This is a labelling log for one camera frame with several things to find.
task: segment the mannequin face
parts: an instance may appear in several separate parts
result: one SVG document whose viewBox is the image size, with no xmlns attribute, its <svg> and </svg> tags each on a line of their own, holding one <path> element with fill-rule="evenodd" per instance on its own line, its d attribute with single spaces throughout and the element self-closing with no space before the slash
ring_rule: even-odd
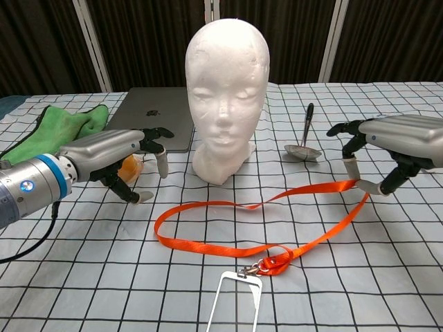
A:
<svg viewBox="0 0 443 332">
<path fill-rule="evenodd" d="M 260 33 L 255 35 L 248 24 L 235 21 L 233 34 L 242 34 L 238 22 L 246 29 L 240 39 L 232 40 L 228 26 L 217 36 L 203 31 L 196 35 L 196 48 L 191 42 L 186 59 L 192 119 L 211 154 L 221 158 L 247 146 L 260 118 L 269 77 L 267 47 L 257 49 L 262 46 Z"/>
</svg>

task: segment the dark curtain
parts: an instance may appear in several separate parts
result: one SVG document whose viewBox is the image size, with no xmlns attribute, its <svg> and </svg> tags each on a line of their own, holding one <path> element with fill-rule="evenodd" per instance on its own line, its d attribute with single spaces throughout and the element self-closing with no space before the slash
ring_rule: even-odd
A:
<svg viewBox="0 0 443 332">
<path fill-rule="evenodd" d="M 72 0 L 1 0 L 0 44 L 0 97 L 100 90 Z"/>
<path fill-rule="evenodd" d="M 221 18 L 253 24 L 271 55 L 270 82 L 317 82 L 335 0 L 220 0 Z"/>
<path fill-rule="evenodd" d="M 111 84 L 185 86 L 185 54 L 205 24 L 203 0 L 88 0 Z"/>
<path fill-rule="evenodd" d="M 331 82 L 441 80 L 442 0 L 350 0 Z"/>
</svg>

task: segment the orange object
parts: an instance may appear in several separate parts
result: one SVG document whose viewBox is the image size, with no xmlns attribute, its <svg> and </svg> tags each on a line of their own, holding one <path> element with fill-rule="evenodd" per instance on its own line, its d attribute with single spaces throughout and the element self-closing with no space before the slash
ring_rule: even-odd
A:
<svg viewBox="0 0 443 332">
<path fill-rule="evenodd" d="M 197 252 L 206 255 L 216 255 L 216 256 L 225 256 L 225 257 L 247 257 L 255 255 L 259 252 L 265 251 L 272 247 L 281 247 L 285 249 L 286 252 L 273 257 L 267 257 L 263 259 L 260 265 L 261 270 L 258 272 L 258 274 L 261 275 L 278 275 L 287 269 L 292 259 L 301 256 L 308 250 L 311 250 L 314 246 L 316 246 L 320 242 L 323 242 L 329 239 L 330 237 L 337 235 L 341 230 L 343 230 L 360 212 L 360 209 L 365 204 L 366 200 L 369 197 L 369 194 L 365 193 L 365 196 L 361 199 L 360 203 L 344 219 L 342 219 L 337 225 L 335 225 L 332 229 L 327 231 L 324 235 L 309 242 L 308 244 L 305 244 L 304 246 L 301 246 L 293 250 L 286 246 L 282 246 L 280 244 L 265 244 L 262 246 L 241 249 L 241 248 L 216 246 L 202 242 L 189 241 L 185 239 L 172 239 L 169 237 L 162 237 L 161 235 L 159 235 L 160 226 L 162 222 L 164 222 L 170 216 L 192 208 L 199 208 L 208 205 L 228 205 L 228 206 L 238 206 L 241 208 L 254 210 L 265 203 L 290 195 L 345 192 L 346 190 L 351 189 L 355 183 L 356 180 L 348 180 L 348 181 L 340 181 L 332 183 L 319 183 L 315 185 L 306 185 L 304 187 L 298 187 L 287 190 L 286 192 L 283 192 L 264 203 L 254 204 L 254 205 L 242 205 L 230 201 L 207 201 L 207 202 L 186 203 L 183 205 L 173 207 L 172 209 L 169 209 L 168 211 L 162 213 L 162 215 L 155 222 L 154 231 L 157 236 L 157 239 L 164 246 L 167 246 L 172 249 Z"/>
<path fill-rule="evenodd" d="M 118 176 L 129 185 L 140 176 L 143 166 L 143 161 L 132 154 L 123 161 L 122 167 L 118 170 Z"/>
</svg>

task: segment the black cable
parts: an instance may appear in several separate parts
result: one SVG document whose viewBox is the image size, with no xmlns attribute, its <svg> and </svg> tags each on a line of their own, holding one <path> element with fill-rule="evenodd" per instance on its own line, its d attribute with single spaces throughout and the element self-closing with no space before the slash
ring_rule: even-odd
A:
<svg viewBox="0 0 443 332">
<path fill-rule="evenodd" d="M 51 224 L 49 225 L 49 228 L 46 231 L 45 235 L 36 244 L 34 244 L 32 247 L 26 249 L 25 251 L 20 252 L 19 254 L 16 254 L 16 255 L 8 257 L 8 258 L 0 259 L 0 264 L 9 263 L 10 261 L 15 261 L 16 259 L 22 258 L 23 256 L 25 256 L 25 255 L 29 254 L 30 252 L 34 251 L 35 249 L 37 249 L 49 237 L 49 234 L 53 231 L 54 226 L 55 226 L 55 221 L 57 220 L 57 217 L 58 217 L 59 206 L 60 206 L 60 201 L 56 201 L 53 203 L 52 213 L 51 213 L 51 219 L 52 219 Z"/>
</svg>

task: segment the white foam mannequin head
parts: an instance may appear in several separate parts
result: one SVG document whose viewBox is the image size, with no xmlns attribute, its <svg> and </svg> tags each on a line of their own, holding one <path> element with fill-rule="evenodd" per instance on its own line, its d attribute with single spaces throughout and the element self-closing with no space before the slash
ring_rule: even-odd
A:
<svg viewBox="0 0 443 332">
<path fill-rule="evenodd" d="M 202 144 L 192 168 L 221 185 L 238 171 L 255 145 L 269 78 L 269 49 L 257 28 L 239 19 L 202 27 L 186 51 L 186 84 Z"/>
</svg>

